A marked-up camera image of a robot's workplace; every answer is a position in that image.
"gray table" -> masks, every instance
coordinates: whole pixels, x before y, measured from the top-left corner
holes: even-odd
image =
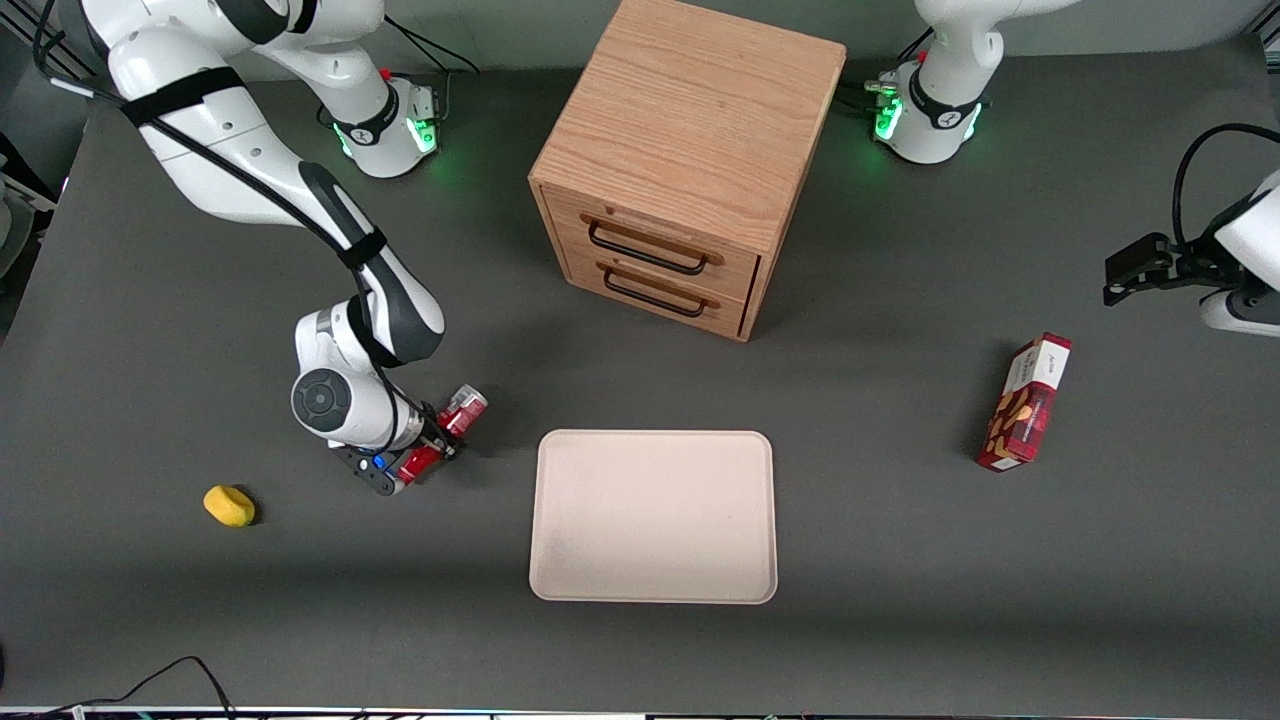
[[[756,337],[571,288],[525,173],[571,73],[458,77],[444,152],[361,177],[297,85],[255,87],[445,309],[394,377],[493,409],[474,452],[383,498],[289,415],[292,328],[348,292],[323,245],[214,220],[99,109],[0,352],[8,703],[122,691],[202,655],[241,705],[772,712],[1280,714],[1280,342],[1196,290],[1101,304],[1102,260],[1169,227],[1219,122],[1272,123],[1262,55],[1010,60],[952,163],[832,117]],[[1280,155],[1207,147],[1192,227]],[[1042,460],[972,456],[1011,351],[1075,341]],[[548,603],[527,587],[553,428],[773,441],[781,585],[762,607]],[[216,525],[214,483],[266,523]],[[142,702],[207,705],[204,682]]]

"plastic tray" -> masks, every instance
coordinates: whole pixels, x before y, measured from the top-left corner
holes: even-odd
[[[760,433],[543,438],[529,561],[538,597],[760,605],[777,584],[773,451]]]

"drawer handle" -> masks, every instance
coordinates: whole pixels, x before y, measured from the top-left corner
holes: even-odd
[[[634,290],[631,290],[628,287],[622,287],[622,286],[620,286],[617,283],[609,282],[609,278],[612,278],[612,277],[613,277],[613,269],[612,268],[605,269],[604,270],[604,287],[612,290],[613,292],[617,292],[618,295],[626,295],[627,297],[630,297],[632,300],[639,300],[640,302],[648,302],[649,305],[653,305],[655,307],[662,307],[663,310],[666,310],[668,313],[675,313],[677,315],[684,315],[686,318],[696,318],[696,316],[699,316],[699,315],[703,314],[703,310],[707,309],[707,301],[705,300],[701,300],[701,301],[698,302],[698,309],[696,310],[690,310],[687,307],[681,307],[680,305],[672,305],[671,302],[667,302],[666,300],[658,300],[657,297],[649,297],[648,295],[645,295],[643,292],[636,292],[636,291],[634,291]]]
[[[657,255],[649,255],[648,252],[641,252],[640,250],[632,250],[625,245],[618,245],[616,242],[602,240],[595,236],[595,231],[598,231],[599,228],[600,223],[598,220],[591,220],[591,227],[588,228],[586,231],[586,236],[591,238],[591,245],[596,247],[612,250],[613,252],[617,252],[620,255],[626,255],[627,258],[635,258],[636,260],[643,260],[645,263],[649,263],[650,265],[658,265],[664,270],[671,270],[684,275],[698,275],[707,269],[708,258],[705,254],[703,254],[701,260],[699,260],[698,264],[694,266],[681,265],[680,263],[672,263],[671,260],[667,260],[664,258],[658,258]]]

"wood grain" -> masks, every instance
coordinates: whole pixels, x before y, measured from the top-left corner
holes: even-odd
[[[826,40],[623,0],[530,177],[772,254],[844,60]]]

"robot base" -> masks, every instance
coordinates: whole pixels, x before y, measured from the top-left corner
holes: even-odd
[[[906,87],[919,67],[918,61],[910,61],[881,73],[877,87],[884,88],[881,92],[884,94],[882,97],[887,99],[887,104],[876,115],[872,137],[888,145],[904,160],[934,165],[950,160],[960,146],[973,137],[974,123],[982,113],[982,105],[979,104],[968,118],[955,113],[957,118],[954,127],[946,129],[933,127],[929,115],[915,104],[911,94],[899,91]]]
[[[439,147],[435,90],[398,77],[388,81],[388,86],[398,95],[398,117],[371,145],[348,137],[337,123],[333,127],[343,154],[375,178],[403,176]]]

